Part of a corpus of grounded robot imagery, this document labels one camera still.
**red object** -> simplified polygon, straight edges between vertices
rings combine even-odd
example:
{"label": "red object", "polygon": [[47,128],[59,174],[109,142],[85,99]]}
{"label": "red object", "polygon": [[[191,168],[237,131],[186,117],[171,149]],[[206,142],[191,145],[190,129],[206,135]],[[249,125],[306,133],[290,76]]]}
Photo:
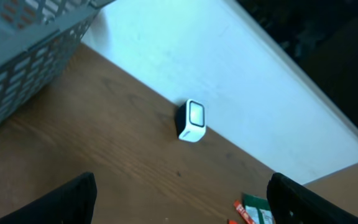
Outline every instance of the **red object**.
{"label": "red object", "polygon": [[237,212],[241,215],[242,219],[244,219],[247,224],[255,224],[255,222],[251,219],[239,201],[236,200],[234,202],[234,208],[236,208]]}

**wooden table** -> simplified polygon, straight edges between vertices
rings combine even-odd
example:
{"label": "wooden table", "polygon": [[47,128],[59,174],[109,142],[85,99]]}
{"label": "wooden table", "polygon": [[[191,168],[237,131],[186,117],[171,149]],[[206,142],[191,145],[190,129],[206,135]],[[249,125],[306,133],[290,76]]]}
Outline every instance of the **wooden table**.
{"label": "wooden table", "polygon": [[93,223],[240,220],[241,192],[265,197],[270,170],[208,129],[177,140],[175,105],[81,45],[62,77],[0,126],[0,217],[84,171]]}

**basket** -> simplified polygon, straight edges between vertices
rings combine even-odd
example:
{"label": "basket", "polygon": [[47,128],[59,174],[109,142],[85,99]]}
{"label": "basket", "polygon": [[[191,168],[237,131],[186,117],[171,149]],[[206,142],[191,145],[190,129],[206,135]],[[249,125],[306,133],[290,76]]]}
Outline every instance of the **basket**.
{"label": "basket", "polygon": [[0,0],[0,123],[61,74],[112,0]]}

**small electronic device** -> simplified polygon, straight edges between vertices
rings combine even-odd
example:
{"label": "small electronic device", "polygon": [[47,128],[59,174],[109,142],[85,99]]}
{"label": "small electronic device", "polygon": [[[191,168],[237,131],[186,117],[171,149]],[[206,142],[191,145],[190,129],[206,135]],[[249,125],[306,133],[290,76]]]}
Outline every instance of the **small electronic device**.
{"label": "small electronic device", "polygon": [[205,108],[195,100],[187,100],[175,115],[178,139],[189,142],[199,141],[206,132]]}

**white wall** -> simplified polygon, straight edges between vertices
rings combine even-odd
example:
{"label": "white wall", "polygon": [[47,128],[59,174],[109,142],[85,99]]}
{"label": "white wall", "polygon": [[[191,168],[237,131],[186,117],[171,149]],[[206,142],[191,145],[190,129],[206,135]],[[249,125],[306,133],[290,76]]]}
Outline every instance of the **white wall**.
{"label": "white wall", "polygon": [[210,128],[301,184],[358,162],[358,137],[231,1],[117,0],[83,42],[168,100],[203,102]]}

